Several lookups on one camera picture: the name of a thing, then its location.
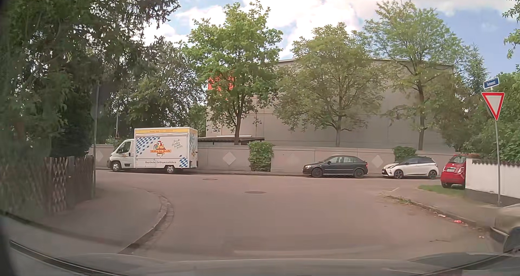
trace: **sidewalk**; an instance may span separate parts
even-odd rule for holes
[[[107,167],[96,166],[97,170],[108,170]],[[283,173],[278,171],[243,171],[243,170],[210,170],[210,169],[185,169],[181,174],[236,174],[241,176],[278,176],[278,177],[307,177],[302,173]],[[364,178],[382,178],[380,174],[365,174]]]
[[[393,191],[384,193],[384,195],[392,199],[409,200],[413,205],[446,215],[452,219],[462,220],[470,226],[483,228],[494,225],[495,214],[498,209],[493,205],[411,187],[398,187]]]
[[[36,220],[50,230],[10,218],[3,222],[10,239],[50,256],[119,253],[150,231],[159,220],[161,206],[153,193],[98,182],[95,199]]]

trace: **red fiat 500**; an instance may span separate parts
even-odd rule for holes
[[[440,183],[449,189],[453,184],[465,185],[466,183],[466,155],[454,155],[446,164],[440,174]]]

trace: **yield sign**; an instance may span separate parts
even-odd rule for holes
[[[484,97],[484,100],[486,101],[495,120],[498,120],[498,117],[500,116],[500,109],[502,108],[504,95],[505,93],[503,92],[482,92],[482,97]]]

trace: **white car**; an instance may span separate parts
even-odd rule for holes
[[[383,167],[381,174],[384,177],[427,177],[436,179],[439,174],[437,163],[433,159],[424,156],[409,158],[401,163],[390,163]]]

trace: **curb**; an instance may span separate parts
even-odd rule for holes
[[[132,255],[136,250],[143,247],[150,239],[152,239],[155,233],[159,231],[161,226],[165,223],[166,218],[168,217],[168,211],[172,211],[171,213],[173,213],[173,210],[170,210],[172,203],[166,197],[155,192],[141,189],[139,187],[134,186],[134,188],[147,191],[148,193],[153,193],[159,196],[159,200],[161,202],[161,209],[159,211],[159,214],[157,215],[158,219],[153,225],[153,227],[148,232],[143,234],[139,239],[128,245],[126,248],[123,248],[118,254]]]
[[[428,205],[425,205],[425,204],[422,204],[422,203],[418,203],[418,202],[414,202],[412,201],[411,199],[407,199],[407,198],[404,198],[404,197],[397,197],[397,196],[393,196],[393,195],[387,195],[387,194],[384,194],[384,196],[386,198],[389,198],[389,199],[393,199],[393,200],[407,200],[410,204],[412,205],[415,205],[415,206],[418,206],[418,207],[421,207],[425,210],[428,210],[428,211],[433,211],[433,212],[437,212],[439,214],[444,214],[446,215],[446,217],[449,217],[451,219],[454,219],[454,220],[461,220],[463,223],[467,224],[468,226],[471,226],[471,227],[475,227],[475,228],[483,228],[483,229],[489,229],[490,227],[487,226],[487,225],[481,225],[479,224],[477,221],[475,220],[471,220],[471,219],[467,219],[465,217],[462,217],[462,216],[459,216],[455,213],[452,213],[450,211],[446,211],[446,210],[441,210],[437,207],[433,207],[433,206],[428,206]]]
[[[106,168],[106,167],[96,167],[96,170],[110,170],[110,169]],[[269,171],[248,171],[248,172],[241,173],[241,172],[237,172],[237,171],[214,172],[211,170],[208,170],[208,171],[188,170],[181,174],[231,174],[234,176],[272,176],[272,177],[302,177],[302,178],[307,177],[301,173],[271,173]],[[376,174],[365,174],[365,176],[363,178],[365,178],[365,179],[384,179],[384,177],[378,176]]]

